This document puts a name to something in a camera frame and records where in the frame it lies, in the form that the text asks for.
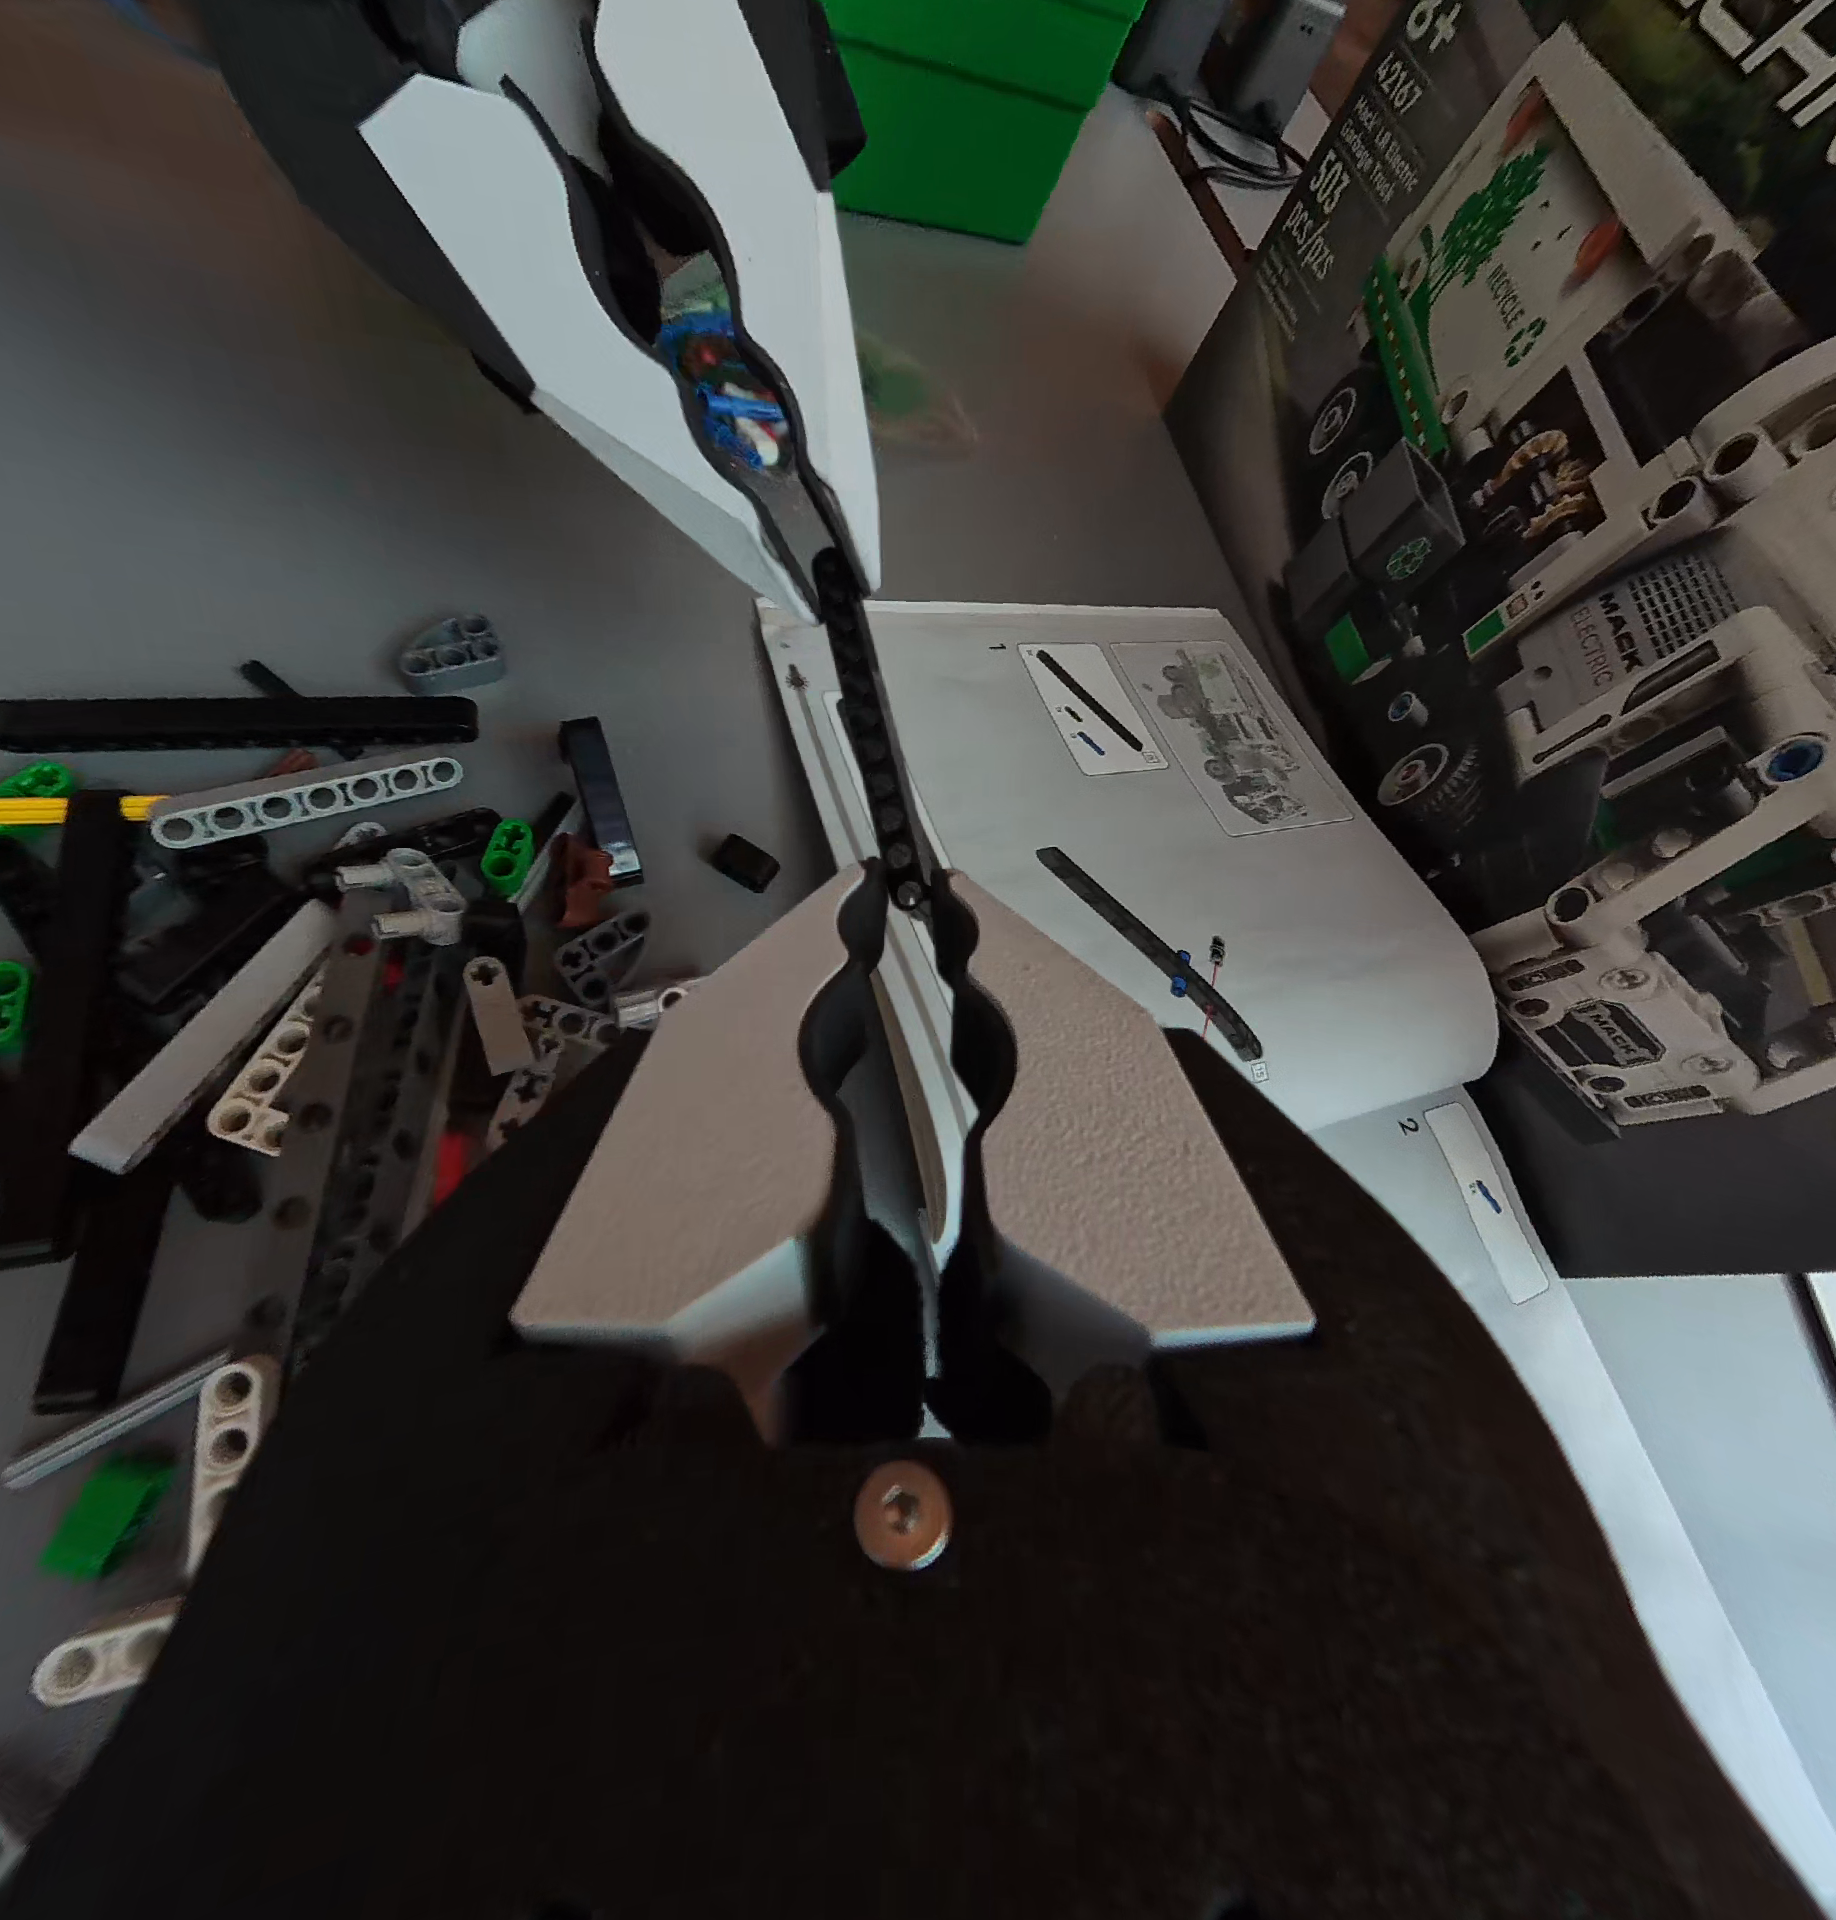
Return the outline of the grey triangular lego piece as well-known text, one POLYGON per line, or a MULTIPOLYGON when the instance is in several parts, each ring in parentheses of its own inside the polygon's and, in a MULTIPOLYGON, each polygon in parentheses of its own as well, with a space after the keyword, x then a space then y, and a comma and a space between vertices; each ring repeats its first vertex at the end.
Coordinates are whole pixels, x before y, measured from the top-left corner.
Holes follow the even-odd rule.
POLYGON ((421 698, 471 697, 505 680, 505 652, 485 616, 448 616, 397 647, 396 676, 421 698))

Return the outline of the green angled lego beam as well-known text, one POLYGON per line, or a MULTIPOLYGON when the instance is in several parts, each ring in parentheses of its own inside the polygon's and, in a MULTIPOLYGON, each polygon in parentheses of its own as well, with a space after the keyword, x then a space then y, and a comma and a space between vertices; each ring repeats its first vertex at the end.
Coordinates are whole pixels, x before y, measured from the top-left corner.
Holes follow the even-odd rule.
POLYGON ((45 1544, 39 1570, 99 1581, 132 1552, 175 1479, 173 1453, 151 1449, 100 1461, 45 1544))

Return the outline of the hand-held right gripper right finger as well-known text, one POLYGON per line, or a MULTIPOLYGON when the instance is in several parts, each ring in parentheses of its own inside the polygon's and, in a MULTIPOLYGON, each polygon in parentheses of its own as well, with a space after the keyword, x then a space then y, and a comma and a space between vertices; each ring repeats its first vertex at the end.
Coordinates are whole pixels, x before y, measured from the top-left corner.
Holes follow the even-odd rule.
POLYGON ((1309 1335, 1315 1310, 1174 1033, 968 877, 935 879, 932 935, 972 1106, 933 1418, 1048 1432, 1098 1366, 1309 1335))

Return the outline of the green plastic bin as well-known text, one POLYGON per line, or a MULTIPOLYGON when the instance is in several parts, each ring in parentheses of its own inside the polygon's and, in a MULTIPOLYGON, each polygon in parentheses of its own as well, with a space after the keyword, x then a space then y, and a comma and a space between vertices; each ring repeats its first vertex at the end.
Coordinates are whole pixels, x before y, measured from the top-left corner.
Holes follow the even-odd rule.
POLYGON ((827 3, 862 125, 842 210, 1021 244, 1139 3, 827 3))

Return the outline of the lego truck set box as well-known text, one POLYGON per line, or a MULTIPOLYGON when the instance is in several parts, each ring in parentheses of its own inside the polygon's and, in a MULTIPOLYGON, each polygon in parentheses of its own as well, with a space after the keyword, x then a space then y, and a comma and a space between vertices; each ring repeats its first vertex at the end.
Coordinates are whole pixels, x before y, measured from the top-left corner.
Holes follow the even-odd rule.
POLYGON ((1836 3, 1394 5, 1170 425, 1561 1270, 1836 1274, 1836 3))

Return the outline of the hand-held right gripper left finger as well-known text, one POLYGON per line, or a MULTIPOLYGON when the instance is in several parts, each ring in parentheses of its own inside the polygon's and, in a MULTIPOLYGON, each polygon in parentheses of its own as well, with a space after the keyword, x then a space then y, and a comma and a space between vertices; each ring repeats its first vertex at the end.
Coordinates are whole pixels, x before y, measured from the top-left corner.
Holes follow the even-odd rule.
POLYGON ((882 865, 852 864, 658 1021, 512 1331, 712 1370, 764 1438, 802 1423, 792 1366, 890 1281, 842 1106, 885 920, 882 865))

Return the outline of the lego instruction booklet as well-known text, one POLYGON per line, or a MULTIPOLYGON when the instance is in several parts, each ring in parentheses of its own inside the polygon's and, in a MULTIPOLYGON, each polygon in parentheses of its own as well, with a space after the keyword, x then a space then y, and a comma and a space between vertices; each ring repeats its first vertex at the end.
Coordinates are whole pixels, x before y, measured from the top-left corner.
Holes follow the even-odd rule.
POLYGON ((1302 1132, 1392 1124, 1398 1217, 1464 1225, 1513 1305, 1543 1294, 1462 1086, 1500 1024, 1473 948, 1354 803, 1212 608, 872 600, 905 786, 944 864, 1159 1023, 1192 963, 1302 1132))

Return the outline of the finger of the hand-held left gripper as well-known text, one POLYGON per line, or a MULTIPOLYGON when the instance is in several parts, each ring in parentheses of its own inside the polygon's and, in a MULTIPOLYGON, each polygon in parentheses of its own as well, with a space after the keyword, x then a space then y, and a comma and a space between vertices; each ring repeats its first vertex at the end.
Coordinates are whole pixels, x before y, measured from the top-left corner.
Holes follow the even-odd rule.
MULTIPOLYGON (((625 324, 597 217, 537 96, 514 75, 497 91, 416 75, 360 134, 532 378, 541 413, 756 589, 752 517, 705 471, 670 378, 625 324)), ((821 622, 815 599, 770 600, 821 622)))
POLYGON ((756 531, 770 599, 881 584, 881 489, 830 194, 810 5, 603 3, 589 67, 618 154, 705 235, 734 369, 781 416, 770 468, 732 453, 697 380, 662 354, 705 471, 756 531))

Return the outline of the long black lego beam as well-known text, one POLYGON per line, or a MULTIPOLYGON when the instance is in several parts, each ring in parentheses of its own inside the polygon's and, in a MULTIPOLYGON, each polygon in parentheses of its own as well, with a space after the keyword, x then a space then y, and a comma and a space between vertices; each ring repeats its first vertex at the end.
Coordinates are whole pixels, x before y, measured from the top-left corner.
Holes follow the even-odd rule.
POLYGON ((913 802, 902 745, 864 617, 864 594, 832 542, 811 563, 815 608, 836 668, 839 719, 889 900, 932 921, 935 858, 913 802))

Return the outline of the grey box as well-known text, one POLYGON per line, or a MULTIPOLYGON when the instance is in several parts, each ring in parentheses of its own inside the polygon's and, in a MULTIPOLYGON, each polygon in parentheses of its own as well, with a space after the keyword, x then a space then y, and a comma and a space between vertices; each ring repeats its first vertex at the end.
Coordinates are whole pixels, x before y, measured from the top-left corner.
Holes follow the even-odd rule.
POLYGON ((1290 101, 1290 110, 1309 93, 1341 23, 1341 3, 1265 3, 1247 16, 1233 44, 1229 103, 1257 107, 1265 101, 1290 101))

